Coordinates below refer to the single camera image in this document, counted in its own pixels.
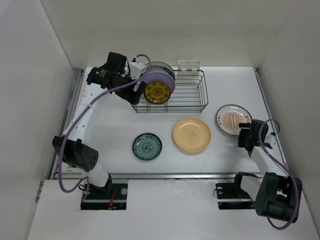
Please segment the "white orange sunburst plate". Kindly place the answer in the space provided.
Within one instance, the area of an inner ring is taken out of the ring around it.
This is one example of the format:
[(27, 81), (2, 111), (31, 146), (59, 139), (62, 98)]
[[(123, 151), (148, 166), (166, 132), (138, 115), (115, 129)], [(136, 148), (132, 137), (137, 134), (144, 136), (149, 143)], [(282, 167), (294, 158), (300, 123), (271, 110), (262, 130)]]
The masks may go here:
[(215, 116), (216, 123), (220, 129), (231, 136), (238, 136), (240, 133), (239, 124), (250, 124), (252, 119), (249, 111), (236, 104), (221, 106)]

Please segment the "small yellow patterned plate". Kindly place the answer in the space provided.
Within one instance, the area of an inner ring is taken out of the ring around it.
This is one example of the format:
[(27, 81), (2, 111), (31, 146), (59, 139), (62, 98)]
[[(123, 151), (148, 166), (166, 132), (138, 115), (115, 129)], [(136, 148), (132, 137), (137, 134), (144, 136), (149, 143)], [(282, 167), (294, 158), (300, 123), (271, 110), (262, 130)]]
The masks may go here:
[(144, 90), (144, 98), (151, 104), (164, 104), (171, 96), (169, 86), (161, 81), (149, 83)]

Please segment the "purple plate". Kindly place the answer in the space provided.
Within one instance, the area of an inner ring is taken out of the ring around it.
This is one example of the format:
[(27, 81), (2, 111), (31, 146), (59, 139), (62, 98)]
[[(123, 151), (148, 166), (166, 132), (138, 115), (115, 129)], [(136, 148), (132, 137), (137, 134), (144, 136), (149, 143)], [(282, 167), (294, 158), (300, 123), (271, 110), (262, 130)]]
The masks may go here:
[(175, 90), (176, 84), (175, 79), (169, 75), (165, 70), (150, 70), (146, 76), (142, 79), (146, 84), (153, 82), (161, 82), (168, 86), (170, 93), (172, 94)]

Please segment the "white teal rim plate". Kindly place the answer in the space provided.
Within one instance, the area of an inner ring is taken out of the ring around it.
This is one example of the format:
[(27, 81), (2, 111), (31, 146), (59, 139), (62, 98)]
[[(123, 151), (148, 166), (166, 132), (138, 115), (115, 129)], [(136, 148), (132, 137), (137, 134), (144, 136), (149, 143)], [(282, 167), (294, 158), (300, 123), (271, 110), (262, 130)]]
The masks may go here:
[(173, 72), (174, 70), (172, 69), (171, 66), (169, 66), (167, 63), (162, 62), (162, 61), (152, 61), (150, 64), (151, 69), (162, 69), (167, 72), (171, 71)]

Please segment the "small blue patterned plate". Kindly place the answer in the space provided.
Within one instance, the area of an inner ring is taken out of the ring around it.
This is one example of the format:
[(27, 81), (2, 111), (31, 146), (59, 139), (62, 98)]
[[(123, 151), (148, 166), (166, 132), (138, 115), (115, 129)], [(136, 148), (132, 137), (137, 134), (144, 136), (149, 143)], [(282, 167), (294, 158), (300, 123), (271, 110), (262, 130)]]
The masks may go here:
[(133, 154), (143, 162), (156, 159), (162, 152), (161, 139), (154, 133), (146, 132), (138, 135), (132, 143)]

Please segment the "beige bear plate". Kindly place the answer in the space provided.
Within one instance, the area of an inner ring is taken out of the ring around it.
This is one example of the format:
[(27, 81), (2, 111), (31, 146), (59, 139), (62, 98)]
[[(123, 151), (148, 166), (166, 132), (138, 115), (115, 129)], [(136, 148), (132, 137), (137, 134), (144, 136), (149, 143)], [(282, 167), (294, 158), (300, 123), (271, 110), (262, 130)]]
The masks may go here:
[(205, 150), (211, 140), (212, 132), (201, 119), (189, 117), (178, 121), (172, 131), (176, 145), (189, 153), (199, 153)]

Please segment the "grey wire dish rack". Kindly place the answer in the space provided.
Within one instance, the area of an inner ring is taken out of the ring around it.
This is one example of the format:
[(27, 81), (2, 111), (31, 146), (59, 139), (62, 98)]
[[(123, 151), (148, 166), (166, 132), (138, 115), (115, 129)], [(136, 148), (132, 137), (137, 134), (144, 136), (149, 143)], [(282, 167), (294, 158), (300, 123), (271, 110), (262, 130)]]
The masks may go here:
[(188, 70), (183, 75), (174, 69), (175, 90), (167, 102), (153, 104), (141, 96), (131, 107), (136, 113), (201, 113), (209, 104), (206, 76), (203, 70)]

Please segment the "teal rim lettered plate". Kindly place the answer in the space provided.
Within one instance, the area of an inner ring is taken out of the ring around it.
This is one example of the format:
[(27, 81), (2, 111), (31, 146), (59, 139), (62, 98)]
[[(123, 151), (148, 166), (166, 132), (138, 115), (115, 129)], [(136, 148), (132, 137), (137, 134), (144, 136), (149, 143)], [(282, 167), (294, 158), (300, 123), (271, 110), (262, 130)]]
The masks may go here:
[(164, 71), (166, 71), (171, 77), (172, 77), (172, 79), (175, 81), (176, 80), (176, 78), (175, 78), (175, 73), (174, 73), (174, 71), (171, 69), (171, 68), (167, 68), (167, 67), (165, 67), (165, 66), (161, 66), (160, 67), (162, 70), (164, 70)]

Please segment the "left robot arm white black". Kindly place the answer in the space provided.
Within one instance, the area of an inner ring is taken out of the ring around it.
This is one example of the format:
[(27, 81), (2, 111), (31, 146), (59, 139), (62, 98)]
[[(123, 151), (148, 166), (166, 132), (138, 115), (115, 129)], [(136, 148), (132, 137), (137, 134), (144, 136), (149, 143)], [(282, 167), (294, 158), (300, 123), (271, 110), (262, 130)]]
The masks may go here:
[[(137, 59), (150, 58), (146, 54), (137, 54), (132, 61), (120, 53), (110, 52), (106, 63), (93, 67), (87, 75), (82, 101), (68, 127), (61, 136), (55, 136), (52, 145), (58, 155), (58, 184), (64, 193), (72, 193), (82, 182), (86, 182), (86, 191), (94, 188), (100, 198), (111, 195), (111, 176), (103, 169), (97, 150), (89, 146), (92, 130), (103, 106), (111, 94), (116, 94), (130, 104), (135, 104), (140, 93), (135, 86), (150, 72), (150, 63)], [(76, 185), (67, 189), (62, 178), (62, 164), (78, 168), (84, 173)]]

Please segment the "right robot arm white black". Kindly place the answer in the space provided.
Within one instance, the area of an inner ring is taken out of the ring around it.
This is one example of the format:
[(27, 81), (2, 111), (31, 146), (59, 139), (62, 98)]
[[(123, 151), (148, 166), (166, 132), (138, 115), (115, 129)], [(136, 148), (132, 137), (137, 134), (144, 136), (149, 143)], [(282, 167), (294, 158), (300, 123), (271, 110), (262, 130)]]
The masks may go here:
[(238, 146), (248, 152), (263, 176), (254, 200), (257, 215), (292, 224), (298, 220), (303, 184), (271, 154), (273, 147), (265, 141), (271, 121), (239, 123)]

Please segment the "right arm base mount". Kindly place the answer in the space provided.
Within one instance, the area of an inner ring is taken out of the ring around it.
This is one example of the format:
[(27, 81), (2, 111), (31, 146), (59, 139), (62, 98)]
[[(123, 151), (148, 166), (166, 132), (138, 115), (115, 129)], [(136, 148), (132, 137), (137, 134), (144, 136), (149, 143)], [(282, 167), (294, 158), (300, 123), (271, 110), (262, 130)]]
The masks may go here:
[(234, 182), (216, 182), (213, 196), (219, 210), (254, 210), (255, 201)]

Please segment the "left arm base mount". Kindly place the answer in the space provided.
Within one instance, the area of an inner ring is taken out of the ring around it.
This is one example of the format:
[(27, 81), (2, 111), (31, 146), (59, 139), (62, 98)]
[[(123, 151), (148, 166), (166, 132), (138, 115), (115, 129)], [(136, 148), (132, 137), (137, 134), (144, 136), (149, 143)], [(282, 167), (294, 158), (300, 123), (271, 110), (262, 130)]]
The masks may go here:
[(87, 184), (78, 187), (82, 191), (84, 200), (80, 209), (84, 211), (122, 211), (127, 209), (127, 183), (112, 183), (107, 189)]

